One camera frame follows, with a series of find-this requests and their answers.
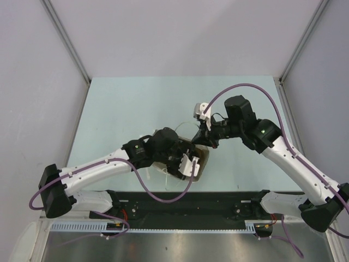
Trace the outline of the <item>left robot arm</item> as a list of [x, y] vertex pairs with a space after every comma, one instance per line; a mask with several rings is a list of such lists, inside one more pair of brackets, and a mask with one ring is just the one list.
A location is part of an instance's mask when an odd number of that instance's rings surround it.
[[114, 175], [163, 164], [171, 175], [181, 175], [193, 183], [200, 169], [196, 146], [165, 127], [139, 139], [130, 140], [114, 152], [71, 168], [48, 165], [38, 188], [47, 218], [58, 218], [73, 209], [99, 212], [108, 218], [119, 215], [121, 208], [111, 190], [85, 191], [84, 188]]

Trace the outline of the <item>green illustrated paper bag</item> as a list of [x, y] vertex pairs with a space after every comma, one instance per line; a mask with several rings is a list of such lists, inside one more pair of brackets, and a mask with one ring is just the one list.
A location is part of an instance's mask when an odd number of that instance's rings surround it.
[[209, 150], [206, 146], [194, 145], [196, 147], [196, 156], [199, 157], [200, 169], [197, 177], [191, 177], [190, 179], [180, 180], [174, 176], [167, 173], [166, 170], [166, 157], [168, 156], [171, 148], [176, 144], [192, 144], [189, 139], [178, 135], [176, 129], [169, 127], [164, 127], [162, 129], [156, 129], [152, 134], [151, 138], [147, 140], [147, 145], [151, 150], [154, 162], [152, 166], [157, 171], [164, 174], [167, 178], [172, 177], [182, 183], [183, 181], [192, 181], [192, 183], [197, 182], [203, 173], [203, 170], [207, 164], [209, 158]]

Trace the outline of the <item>white paper-wrapped straw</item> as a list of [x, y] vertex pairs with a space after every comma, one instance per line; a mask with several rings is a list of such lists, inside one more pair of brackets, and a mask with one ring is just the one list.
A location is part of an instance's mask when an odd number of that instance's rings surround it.
[[151, 179], [151, 175], [150, 175], [150, 172], [149, 172], [149, 168], [146, 168], [145, 171], [146, 171], [146, 178], [147, 178], [147, 180], [150, 180]]

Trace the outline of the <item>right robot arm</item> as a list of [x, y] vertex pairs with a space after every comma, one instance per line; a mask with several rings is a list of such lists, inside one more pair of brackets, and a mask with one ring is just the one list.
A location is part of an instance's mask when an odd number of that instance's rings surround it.
[[303, 191], [302, 195], [293, 195], [262, 190], [253, 199], [252, 214], [258, 219], [270, 213], [299, 217], [318, 232], [328, 230], [348, 203], [348, 183], [339, 184], [323, 173], [314, 175], [318, 169], [286, 143], [275, 123], [256, 118], [243, 96], [227, 99], [224, 106], [227, 117], [216, 121], [208, 103], [195, 105], [194, 118], [200, 125], [192, 143], [217, 148], [222, 139], [240, 138], [247, 148], [276, 164]]

